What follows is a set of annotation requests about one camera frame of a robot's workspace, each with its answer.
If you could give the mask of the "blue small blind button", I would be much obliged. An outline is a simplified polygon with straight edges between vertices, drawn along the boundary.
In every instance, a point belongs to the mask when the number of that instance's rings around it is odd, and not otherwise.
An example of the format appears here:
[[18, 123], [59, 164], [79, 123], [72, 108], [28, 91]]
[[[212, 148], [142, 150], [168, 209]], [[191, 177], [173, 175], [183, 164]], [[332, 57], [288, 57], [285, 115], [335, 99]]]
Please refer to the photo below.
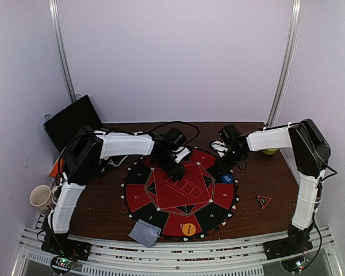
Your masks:
[[231, 174], [224, 174], [221, 177], [223, 183], [232, 183], [234, 178]]

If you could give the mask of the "red black triangular token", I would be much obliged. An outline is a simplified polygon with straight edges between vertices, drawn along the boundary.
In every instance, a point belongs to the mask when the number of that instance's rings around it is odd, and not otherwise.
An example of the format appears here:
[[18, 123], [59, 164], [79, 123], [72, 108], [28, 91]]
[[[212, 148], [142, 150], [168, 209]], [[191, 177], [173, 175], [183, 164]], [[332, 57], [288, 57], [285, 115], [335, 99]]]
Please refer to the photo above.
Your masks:
[[265, 210], [267, 208], [268, 204], [272, 200], [271, 197], [265, 197], [265, 196], [261, 196], [261, 195], [257, 195], [256, 199], [260, 204], [261, 210]]

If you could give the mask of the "orange big blind button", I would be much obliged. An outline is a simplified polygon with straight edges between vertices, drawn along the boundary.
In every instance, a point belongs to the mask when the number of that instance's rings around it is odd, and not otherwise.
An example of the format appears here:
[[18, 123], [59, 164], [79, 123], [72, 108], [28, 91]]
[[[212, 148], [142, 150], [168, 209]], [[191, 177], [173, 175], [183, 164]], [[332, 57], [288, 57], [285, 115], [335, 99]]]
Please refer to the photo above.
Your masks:
[[182, 233], [185, 236], [193, 236], [196, 233], [196, 226], [192, 223], [186, 223], [182, 225]]

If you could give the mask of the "grey playing card deck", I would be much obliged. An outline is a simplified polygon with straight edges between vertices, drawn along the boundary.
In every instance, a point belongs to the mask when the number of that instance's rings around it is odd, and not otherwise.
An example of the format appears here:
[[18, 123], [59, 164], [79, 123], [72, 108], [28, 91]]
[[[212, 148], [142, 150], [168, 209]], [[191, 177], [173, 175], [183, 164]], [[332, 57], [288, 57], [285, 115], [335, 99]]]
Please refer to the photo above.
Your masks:
[[145, 247], [153, 247], [161, 231], [161, 228], [139, 219], [128, 236]]

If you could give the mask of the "black poker chip case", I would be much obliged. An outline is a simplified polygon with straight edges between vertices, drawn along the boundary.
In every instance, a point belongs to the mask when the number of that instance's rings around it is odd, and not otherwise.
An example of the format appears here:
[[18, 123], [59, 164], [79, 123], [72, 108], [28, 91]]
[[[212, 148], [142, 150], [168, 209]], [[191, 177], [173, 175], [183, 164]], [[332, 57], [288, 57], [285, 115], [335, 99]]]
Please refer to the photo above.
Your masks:
[[[66, 145], [73, 142], [75, 136], [84, 132], [84, 127], [90, 127], [94, 131], [100, 131], [103, 128], [88, 95], [78, 99], [44, 123], [44, 129], [60, 152], [63, 152]], [[109, 165], [118, 167], [128, 157], [128, 155], [120, 155], [100, 158], [99, 150], [91, 149], [88, 140], [83, 141], [81, 146], [75, 149], [69, 148], [67, 152], [63, 152], [62, 158], [65, 161], [71, 155], [76, 158], [78, 164], [83, 162], [90, 166], [98, 165], [100, 170]]]

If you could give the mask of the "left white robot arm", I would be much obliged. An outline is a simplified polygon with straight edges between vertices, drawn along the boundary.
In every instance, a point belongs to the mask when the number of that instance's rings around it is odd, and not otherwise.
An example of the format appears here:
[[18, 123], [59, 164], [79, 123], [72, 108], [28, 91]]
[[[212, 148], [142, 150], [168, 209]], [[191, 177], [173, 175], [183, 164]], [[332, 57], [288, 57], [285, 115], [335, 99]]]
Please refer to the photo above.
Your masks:
[[190, 153], [186, 136], [177, 128], [159, 135], [149, 132], [96, 131], [82, 127], [61, 151], [57, 170], [60, 186], [47, 217], [46, 237], [58, 255], [71, 251], [67, 239], [70, 221], [86, 185], [101, 173], [100, 162], [115, 156], [149, 156], [173, 181], [182, 179], [181, 160]]

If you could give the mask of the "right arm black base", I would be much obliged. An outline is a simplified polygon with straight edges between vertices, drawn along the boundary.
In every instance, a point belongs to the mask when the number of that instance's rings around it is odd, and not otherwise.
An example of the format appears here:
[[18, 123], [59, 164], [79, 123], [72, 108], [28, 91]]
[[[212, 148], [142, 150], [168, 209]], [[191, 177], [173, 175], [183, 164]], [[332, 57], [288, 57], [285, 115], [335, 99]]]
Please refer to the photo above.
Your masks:
[[300, 254], [306, 249], [311, 250], [313, 244], [309, 236], [299, 238], [296, 235], [290, 235], [283, 239], [267, 241], [263, 244], [263, 247], [267, 260], [272, 260]]

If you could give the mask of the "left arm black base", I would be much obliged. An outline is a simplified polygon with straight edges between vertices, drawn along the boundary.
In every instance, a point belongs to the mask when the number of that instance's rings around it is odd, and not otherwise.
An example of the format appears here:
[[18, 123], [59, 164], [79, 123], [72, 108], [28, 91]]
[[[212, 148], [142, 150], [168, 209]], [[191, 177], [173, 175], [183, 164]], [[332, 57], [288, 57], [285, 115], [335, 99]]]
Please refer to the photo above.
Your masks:
[[41, 250], [74, 260], [87, 261], [90, 255], [91, 244], [72, 240], [63, 235], [46, 235], [45, 240], [42, 242]]

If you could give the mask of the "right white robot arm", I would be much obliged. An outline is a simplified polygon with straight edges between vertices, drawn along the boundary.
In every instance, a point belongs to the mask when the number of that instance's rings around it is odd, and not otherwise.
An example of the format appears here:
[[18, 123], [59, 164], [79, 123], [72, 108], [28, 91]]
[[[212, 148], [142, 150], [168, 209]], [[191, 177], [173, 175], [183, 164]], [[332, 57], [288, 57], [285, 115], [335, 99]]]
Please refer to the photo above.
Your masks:
[[325, 174], [331, 148], [310, 118], [301, 122], [275, 127], [263, 127], [242, 134], [229, 124], [219, 131], [219, 140], [211, 141], [210, 147], [219, 155], [218, 170], [225, 173], [247, 159], [250, 152], [289, 148], [293, 151], [300, 176], [296, 209], [287, 232], [287, 238], [277, 240], [287, 253], [295, 254], [309, 239], [315, 226], [315, 214], [321, 201]]

